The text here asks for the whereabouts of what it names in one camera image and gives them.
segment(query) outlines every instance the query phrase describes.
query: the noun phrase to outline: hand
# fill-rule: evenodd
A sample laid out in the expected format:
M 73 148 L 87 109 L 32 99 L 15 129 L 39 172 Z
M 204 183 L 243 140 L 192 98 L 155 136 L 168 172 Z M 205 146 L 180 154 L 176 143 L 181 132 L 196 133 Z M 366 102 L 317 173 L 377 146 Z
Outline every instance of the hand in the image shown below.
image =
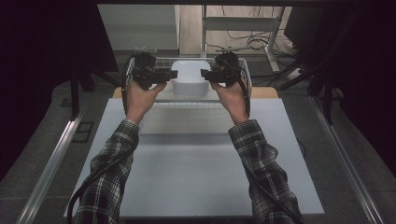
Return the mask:
M 218 93 L 221 104 L 230 113 L 233 124 L 237 125 L 248 120 L 244 93 L 238 82 L 229 87 L 222 87 L 219 83 L 211 82 L 210 86 Z
M 158 93 L 163 91 L 165 86 L 166 82 L 157 84 L 157 86 L 151 90 L 144 91 L 137 82 L 132 81 L 127 88 L 126 118 L 136 124 L 140 123 L 145 114 L 154 105 Z

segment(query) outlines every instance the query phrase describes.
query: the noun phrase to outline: gray carpet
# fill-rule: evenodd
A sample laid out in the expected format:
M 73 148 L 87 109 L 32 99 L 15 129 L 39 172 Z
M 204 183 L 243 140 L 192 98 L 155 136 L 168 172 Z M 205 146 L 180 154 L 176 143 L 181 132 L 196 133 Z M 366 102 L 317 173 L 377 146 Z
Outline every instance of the gray carpet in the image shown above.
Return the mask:
M 270 76 L 271 70 L 261 57 L 247 57 L 252 76 Z M 89 97 L 87 111 L 82 119 L 80 133 L 67 150 L 63 162 L 35 217 L 34 223 L 65 223 L 63 215 L 67 202 L 78 180 L 79 172 L 90 149 L 108 98 L 115 87 L 93 76 L 94 92 L 83 92 Z M 260 82 L 261 77 L 253 80 Z M 370 223 L 361 204 L 350 187 L 329 138 L 318 121 L 318 116 L 305 91 L 308 82 L 300 83 L 286 91 L 280 91 L 296 138 L 305 155 L 305 161 L 325 210 L 322 216 L 305 216 L 306 223 Z M 69 83 L 53 92 L 52 104 L 26 149 L 0 183 L 0 223 L 15 223 L 24 207 L 35 182 L 40 177 L 52 150 L 55 148 L 70 118 Z M 370 190 L 385 223 L 396 223 L 392 213 L 396 205 L 396 181 L 374 149 L 344 115 L 338 104 L 333 104 L 334 128 L 346 147 L 364 184 Z M 227 219 L 196 220 L 194 223 L 227 223 Z M 233 220 L 228 223 L 244 223 Z M 141 220 L 131 223 L 163 223 L 161 220 Z M 178 223 L 191 223 L 187 220 Z

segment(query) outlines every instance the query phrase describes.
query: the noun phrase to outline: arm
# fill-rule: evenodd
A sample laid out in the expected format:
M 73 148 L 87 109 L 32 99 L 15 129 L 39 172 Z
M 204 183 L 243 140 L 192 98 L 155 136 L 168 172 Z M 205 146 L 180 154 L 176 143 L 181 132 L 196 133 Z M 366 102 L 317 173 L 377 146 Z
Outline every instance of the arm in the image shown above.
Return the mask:
M 297 199 L 289 189 L 287 174 L 276 163 L 277 150 L 267 143 L 257 121 L 248 119 L 238 83 L 226 88 L 216 83 L 211 83 L 211 86 L 233 119 L 235 126 L 229 134 L 246 172 L 252 173 L 267 192 L 303 220 Z M 262 193 L 249 175 L 247 179 L 255 223 L 294 223 Z
M 117 158 L 123 157 L 123 159 L 84 191 L 75 223 L 118 223 L 125 183 L 139 141 L 138 124 L 165 86 L 166 83 L 158 84 L 151 91 L 143 91 L 135 82 L 128 85 L 126 119 L 106 141 L 100 153 L 92 159 L 91 174 L 87 179 Z

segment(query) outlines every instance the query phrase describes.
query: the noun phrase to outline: plaid sleeve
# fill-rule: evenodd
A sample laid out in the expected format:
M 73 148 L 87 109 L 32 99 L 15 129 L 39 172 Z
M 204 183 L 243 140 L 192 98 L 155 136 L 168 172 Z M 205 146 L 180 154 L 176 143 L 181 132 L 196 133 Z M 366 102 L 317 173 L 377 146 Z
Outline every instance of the plaid sleeve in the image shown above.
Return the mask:
M 119 223 L 120 204 L 138 144 L 138 126 L 123 120 L 91 161 L 91 174 L 101 171 L 120 155 L 129 155 L 93 182 L 80 198 L 75 223 Z
M 270 146 L 256 120 L 248 120 L 229 131 L 242 163 L 253 173 L 261 186 L 282 202 L 300 220 L 297 198 L 289 190 L 286 172 L 276 163 L 277 150 Z M 247 177 L 255 223 L 294 223 L 278 209 Z

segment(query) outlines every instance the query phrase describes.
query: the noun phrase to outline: white container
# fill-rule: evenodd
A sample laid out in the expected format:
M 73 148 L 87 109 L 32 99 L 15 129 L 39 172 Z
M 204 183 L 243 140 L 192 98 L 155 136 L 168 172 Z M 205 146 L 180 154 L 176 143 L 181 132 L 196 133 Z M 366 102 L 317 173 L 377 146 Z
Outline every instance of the white container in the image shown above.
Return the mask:
M 201 77 L 201 69 L 210 70 L 205 61 L 177 61 L 172 70 L 177 70 L 177 78 L 171 79 L 176 95 L 204 96 L 209 91 L 209 82 Z

